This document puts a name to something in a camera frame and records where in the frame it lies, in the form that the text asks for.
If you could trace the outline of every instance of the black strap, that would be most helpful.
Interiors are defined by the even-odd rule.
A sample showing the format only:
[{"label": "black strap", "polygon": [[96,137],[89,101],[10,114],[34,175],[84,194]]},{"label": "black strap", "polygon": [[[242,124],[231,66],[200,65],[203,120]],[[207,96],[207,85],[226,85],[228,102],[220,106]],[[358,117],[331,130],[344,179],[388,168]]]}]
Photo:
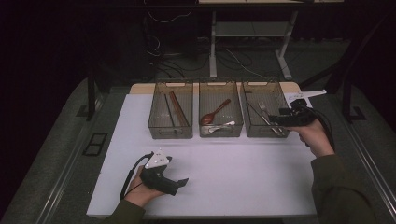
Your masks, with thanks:
[{"label": "black strap", "polygon": [[132,176],[134,175],[134,169],[136,169],[137,165],[145,158],[150,159],[152,157],[152,155],[154,155],[153,152],[151,152],[150,154],[146,154],[143,157],[141,157],[135,164],[134,164],[134,168],[132,168],[132,170],[129,171],[128,176],[125,179],[124,185],[122,187],[122,191],[120,194],[120,201],[122,199],[124,199],[125,197],[125,192],[128,189],[129,183],[131,182]]}]

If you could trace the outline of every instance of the wooden spoon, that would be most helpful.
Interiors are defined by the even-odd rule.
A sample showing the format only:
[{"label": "wooden spoon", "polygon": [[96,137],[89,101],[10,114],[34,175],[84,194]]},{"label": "wooden spoon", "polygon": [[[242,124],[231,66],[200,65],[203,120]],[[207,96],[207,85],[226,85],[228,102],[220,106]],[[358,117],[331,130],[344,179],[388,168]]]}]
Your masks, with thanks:
[{"label": "wooden spoon", "polygon": [[225,100],[215,111],[209,114],[205,114],[201,118],[201,125],[206,125],[212,123],[213,119],[215,118],[215,115],[220,112],[220,110],[229,104],[231,102],[230,99]]}]

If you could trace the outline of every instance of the hand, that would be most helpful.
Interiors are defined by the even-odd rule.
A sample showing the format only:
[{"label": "hand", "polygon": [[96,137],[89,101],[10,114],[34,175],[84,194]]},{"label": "hand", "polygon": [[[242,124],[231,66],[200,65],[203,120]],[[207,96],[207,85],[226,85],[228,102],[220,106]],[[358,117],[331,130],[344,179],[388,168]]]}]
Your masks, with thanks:
[{"label": "hand", "polygon": [[156,197],[164,195],[163,192],[160,192],[156,189],[149,189],[143,184],[142,179],[140,179],[140,174],[142,173],[143,166],[139,166],[136,172],[136,176],[132,180],[129,191],[125,195],[125,200],[134,203],[137,206],[144,207],[147,203],[153,200]]},{"label": "hand", "polygon": [[287,129],[299,133],[300,140],[311,147],[312,153],[317,158],[334,154],[334,149],[330,145],[323,126],[317,119],[307,126],[288,127]]}]

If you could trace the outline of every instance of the sleeve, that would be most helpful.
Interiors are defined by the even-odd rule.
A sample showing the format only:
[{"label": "sleeve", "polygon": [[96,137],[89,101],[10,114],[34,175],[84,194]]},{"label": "sleeve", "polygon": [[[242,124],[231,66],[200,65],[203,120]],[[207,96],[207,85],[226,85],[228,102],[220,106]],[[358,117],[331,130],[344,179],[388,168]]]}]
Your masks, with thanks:
[{"label": "sleeve", "polygon": [[312,195],[320,224],[376,223],[374,211],[361,185],[347,172],[336,155],[311,162]]},{"label": "sleeve", "polygon": [[121,200],[114,213],[105,218],[101,224],[137,224],[141,222],[145,212],[143,208]]}]

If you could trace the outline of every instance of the shelf leg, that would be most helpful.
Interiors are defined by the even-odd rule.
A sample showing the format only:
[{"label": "shelf leg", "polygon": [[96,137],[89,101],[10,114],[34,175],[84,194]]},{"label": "shelf leg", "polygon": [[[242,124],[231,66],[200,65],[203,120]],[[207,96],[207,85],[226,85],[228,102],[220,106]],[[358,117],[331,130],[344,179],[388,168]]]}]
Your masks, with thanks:
[{"label": "shelf leg", "polygon": [[288,64],[285,61],[284,56],[285,56],[286,48],[288,47],[288,44],[290,41],[290,37],[291,37],[291,33],[294,28],[294,24],[297,19],[297,15],[298,15],[298,11],[293,11],[293,13],[291,14],[289,25],[286,28],[286,32],[283,36],[283,44],[280,49],[277,49],[275,51],[277,62],[279,63],[280,69],[282,70],[282,73],[283,73],[283,77],[286,80],[291,80],[292,76],[291,76],[290,70],[288,68]]},{"label": "shelf leg", "polygon": [[212,15],[212,35],[210,38],[210,58],[209,58],[209,71],[211,77],[217,77],[216,67],[216,11],[213,11]]}]

